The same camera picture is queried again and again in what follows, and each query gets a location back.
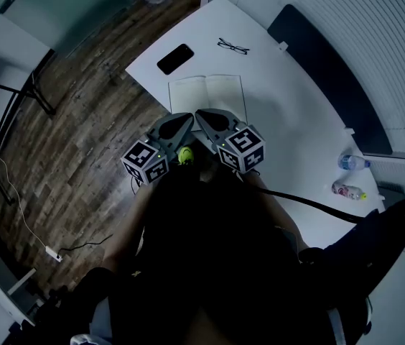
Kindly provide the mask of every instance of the dark clothing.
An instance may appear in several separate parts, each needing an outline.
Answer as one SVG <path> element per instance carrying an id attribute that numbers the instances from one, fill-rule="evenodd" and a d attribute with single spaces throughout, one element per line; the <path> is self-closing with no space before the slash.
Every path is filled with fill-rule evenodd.
<path id="1" fill-rule="evenodd" d="M 122 274 L 94 269 L 76 287 L 62 308 L 72 311 L 65 335 L 88 333 L 108 296 L 114 344 L 178 344 L 200 306 L 237 344 L 334 344 L 327 313 L 307 295 L 312 283 L 255 192 L 228 171 L 205 184 L 189 170 L 157 186 L 144 246 Z"/>

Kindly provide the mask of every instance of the open notebook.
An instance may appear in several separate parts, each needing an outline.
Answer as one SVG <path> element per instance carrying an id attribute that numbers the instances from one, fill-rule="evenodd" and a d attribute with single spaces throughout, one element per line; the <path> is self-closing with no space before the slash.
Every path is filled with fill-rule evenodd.
<path id="1" fill-rule="evenodd" d="M 169 82 L 171 112 L 191 112 L 199 109 L 231 111 L 247 122 L 241 77 L 239 75 L 210 75 Z M 192 130 L 200 130 L 195 121 Z"/>

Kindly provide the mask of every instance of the black smartphone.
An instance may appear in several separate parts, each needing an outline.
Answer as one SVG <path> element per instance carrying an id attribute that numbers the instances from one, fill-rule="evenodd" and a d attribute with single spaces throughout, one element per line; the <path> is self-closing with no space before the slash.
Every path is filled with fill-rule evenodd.
<path id="1" fill-rule="evenodd" d="M 157 63 L 158 68 L 161 69 L 165 75 L 169 75 L 194 54 L 195 53 L 186 44 L 181 44 Z"/>

